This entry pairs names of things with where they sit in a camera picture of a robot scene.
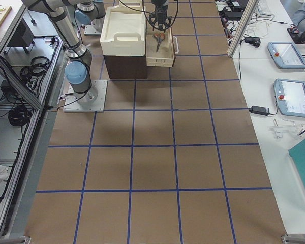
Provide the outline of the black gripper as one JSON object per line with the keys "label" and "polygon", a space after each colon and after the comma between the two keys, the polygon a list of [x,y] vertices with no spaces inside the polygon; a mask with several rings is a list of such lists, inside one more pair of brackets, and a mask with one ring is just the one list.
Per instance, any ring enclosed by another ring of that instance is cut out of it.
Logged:
{"label": "black gripper", "polygon": [[151,12],[148,16],[148,23],[153,29],[165,31],[171,27],[172,17],[167,16],[167,13],[163,11]]}

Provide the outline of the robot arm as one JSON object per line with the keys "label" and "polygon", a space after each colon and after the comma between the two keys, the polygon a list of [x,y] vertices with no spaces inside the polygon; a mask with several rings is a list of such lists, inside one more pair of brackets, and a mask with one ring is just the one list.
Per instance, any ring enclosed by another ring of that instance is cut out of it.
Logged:
{"label": "robot arm", "polygon": [[154,11],[148,15],[148,23],[159,31],[165,31],[171,26],[172,17],[168,16],[168,1],[151,1]]}
{"label": "robot arm", "polygon": [[66,7],[74,6],[76,23],[90,25],[97,21],[103,25],[105,8],[102,1],[23,1],[32,11],[44,13],[61,37],[66,47],[68,64],[65,77],[68,80],[74,99],[65,103],[64,111],[91,112],[104,110],[107,81],[92,80],[90,66],[92,54],[81,43],[77,36],[78,30],[72,25]]}

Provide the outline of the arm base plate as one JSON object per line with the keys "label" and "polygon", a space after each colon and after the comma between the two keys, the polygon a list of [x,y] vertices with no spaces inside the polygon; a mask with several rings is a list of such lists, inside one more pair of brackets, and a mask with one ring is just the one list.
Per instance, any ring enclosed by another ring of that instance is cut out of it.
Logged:
{"label": "arm base plate", "polygon": [[86,36],[96,36],[101,35],[102,26],[101,25],[87,25],[84,30]]}
{"label": "arm base plate", "polygon": [[87,94],[74,93],[69,85],[68,93],[72,95],[66,97],[64,112],[103,112],[106,99],[108,80],[92,80],[92,87]]}

